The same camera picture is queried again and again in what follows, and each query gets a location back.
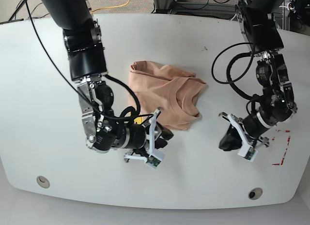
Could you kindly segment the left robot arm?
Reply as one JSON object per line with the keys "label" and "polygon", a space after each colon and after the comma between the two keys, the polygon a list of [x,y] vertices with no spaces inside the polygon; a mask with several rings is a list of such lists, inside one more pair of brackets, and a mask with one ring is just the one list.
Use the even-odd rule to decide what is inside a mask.
{"label": "left robot arm", "polygon": [[[246,159],[252,157],[259,145],[269,145],[262,135],[278,123],[289,120],[296,112],[292,84],[288,77],[284,57],[279,53],[284,48],[277,31],[274,11],[285,0],[238,0],[235,7],[248,53],[235,56],[226,70],[225,85],[241,97],[248,100],[248,116],[244,119],[222,112],[221,117],[230,122],[230,126],[219,143],[223,151],[240,150]],[[231,78],[232,65],[240,58],[259,57],[256,67],[256,79],[263,88],[261,96],[249,96],[241,91]]]}

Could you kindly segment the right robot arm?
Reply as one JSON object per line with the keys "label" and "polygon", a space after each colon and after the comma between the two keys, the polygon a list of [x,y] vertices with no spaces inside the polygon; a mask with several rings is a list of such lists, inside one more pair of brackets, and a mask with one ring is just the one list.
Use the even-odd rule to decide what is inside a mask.
{"label": "right robot arm", "polygon": [[100,26],[86,0],[41,1],[63,30],[71,80],[77,84],[86,147],[98,153],[126,149],[126,162],[140,160],[156,168],[164,159],[161,149],[173,134],[157,122],[160,108],[141,114],[137,96],[133,96],[134,107],[114,115],[114,94],[106,84],[106,80],[114,78],[106,67]]}

